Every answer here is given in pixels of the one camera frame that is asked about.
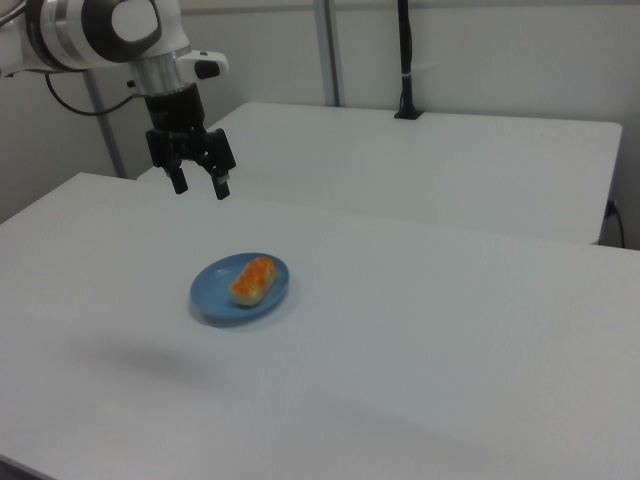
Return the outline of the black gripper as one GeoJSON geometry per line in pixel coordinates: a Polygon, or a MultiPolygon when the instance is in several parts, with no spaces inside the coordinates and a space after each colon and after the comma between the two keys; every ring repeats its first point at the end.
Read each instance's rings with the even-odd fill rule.
{"type": "Polygon", "coordinates": [[[235,157],[223,129],[208,132],[204,127],[204,108],[197,86],[145,96],[144,102],[152,121],[152,128],[146,132],[152,163],[165,171],[175,193],[188,190],[181,162],[191,160],[209,173],[216,198],[227,198],[235,157]]]}

